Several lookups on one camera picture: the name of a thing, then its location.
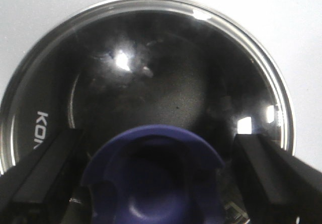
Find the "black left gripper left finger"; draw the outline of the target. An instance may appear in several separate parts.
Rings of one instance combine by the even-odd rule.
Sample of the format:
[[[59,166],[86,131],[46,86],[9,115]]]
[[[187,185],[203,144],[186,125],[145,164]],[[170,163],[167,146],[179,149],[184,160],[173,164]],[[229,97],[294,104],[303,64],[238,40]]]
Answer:
[[[81,177],[82,131],[67,129],[1,177],[1,223],[60,223]]]

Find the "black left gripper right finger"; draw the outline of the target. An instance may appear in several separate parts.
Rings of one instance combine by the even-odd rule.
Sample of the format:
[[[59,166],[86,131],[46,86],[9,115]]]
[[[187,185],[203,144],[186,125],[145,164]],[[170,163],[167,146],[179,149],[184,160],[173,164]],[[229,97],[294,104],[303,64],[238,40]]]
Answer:
[[[232,167],[251,223],[321,223],[321,172],[259,134],[237,134]]]

